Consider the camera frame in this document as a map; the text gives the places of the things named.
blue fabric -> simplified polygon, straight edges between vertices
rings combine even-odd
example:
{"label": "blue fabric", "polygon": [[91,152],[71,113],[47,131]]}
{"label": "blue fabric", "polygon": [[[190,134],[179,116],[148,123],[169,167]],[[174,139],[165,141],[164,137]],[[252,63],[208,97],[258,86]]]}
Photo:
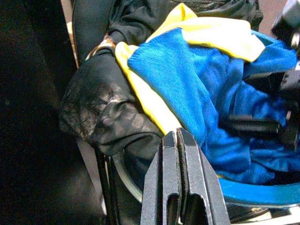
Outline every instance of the blue fabric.
{"label": "blue fabric", "polygon": [[252,31],[266,46],[262,54],[252,63],[245,63],[244,76],[267,72],[283,72],[296,66],[296,52],[284,42],[275,40],[262,33]]}
{"label": "blue fabric", "polygon": [[[286,61],[296,58],[295,54],[289,56]],[[264,57],[259,59],[261,65],[271,68],[271,53]],[[261,140],[233,137],[218,128],[218,117],[230,113],[285,124],[284,101],[242,81],[243,60],[218,49],[190,46],[181,29],[174,29],[142,44],[128,65],[165,100],[220,174],[239,182],[263,184],[274,179],[275,171],[300,170],[299,153],[274,142],[264,145]],[[249,64],[248,71],[257,67]]]}

yellow fabric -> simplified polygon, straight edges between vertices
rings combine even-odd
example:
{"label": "yellow fabric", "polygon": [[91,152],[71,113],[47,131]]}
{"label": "yellow fabric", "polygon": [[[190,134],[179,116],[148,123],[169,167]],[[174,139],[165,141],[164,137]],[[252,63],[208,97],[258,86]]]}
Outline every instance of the yellow fabric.
{"label": "yellow fabric", "polygon": [[152,119],[164,135],[169,131],[176,132],[176,128],[181,127],[176,116],[171,112],[163,99],[127,65],[127,60],[137,48],[134,45],[128,46],[124,42],[118,43],[115,49],[118,64],[128,79],[135,95],[140,100],[145,114]]}
{"label": "yellow fabric", "polygon": [[[250,24],[247,21],[197,17],[183,3],[169,13],[164,23],[146,42],[177,27],[183,29],[182,35],[190,44],[215,47],[232,57],[250,62],[257,59],[265,48],[255,35],[251,35]],[[128,46],[124,42],[118,43],[115,49],[117,62],[140,100],[145,114],[152,119],[164,135],[169,131],[176,132],[176,128],[181,127],[176,116],[164,100],[128,67],[127,60],[137,48],[134,45]]]}

yellow cloth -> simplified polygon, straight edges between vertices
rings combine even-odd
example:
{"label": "yellow cloth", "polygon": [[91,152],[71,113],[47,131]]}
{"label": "yellow cloth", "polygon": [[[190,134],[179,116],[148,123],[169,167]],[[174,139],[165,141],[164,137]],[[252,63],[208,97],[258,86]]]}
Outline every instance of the yellow cloth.
{"label": "yellow cloth", "polygon": [[[243,20],[217,17],[197,17],[183,3],[175,7],[164,23],[146,42],[174,28],[181,27],[184,39],[191,44],[215,47],[232,57],[254,61],[264,50],[263,43],[251,35],[250,24]],[[165,104],[164,100],[127,65],[137,46],[128,46],[124,42],[117,44],[115,56],[119,66],[138,97],[145,114],[152,119],[166,135],[176,132],[180,122]]]}

blue plastic rim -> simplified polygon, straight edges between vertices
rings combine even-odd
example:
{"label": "blue plastic rim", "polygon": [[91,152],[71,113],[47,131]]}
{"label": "blue plastic rim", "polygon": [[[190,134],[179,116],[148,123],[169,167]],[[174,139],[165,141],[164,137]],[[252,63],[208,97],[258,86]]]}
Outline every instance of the blue plastic rim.
{"label": "blue plastic rim", "polygon": [[285,185],[251,185],[219,179],[226,202],[265,207],[300,204],[300,182]]}

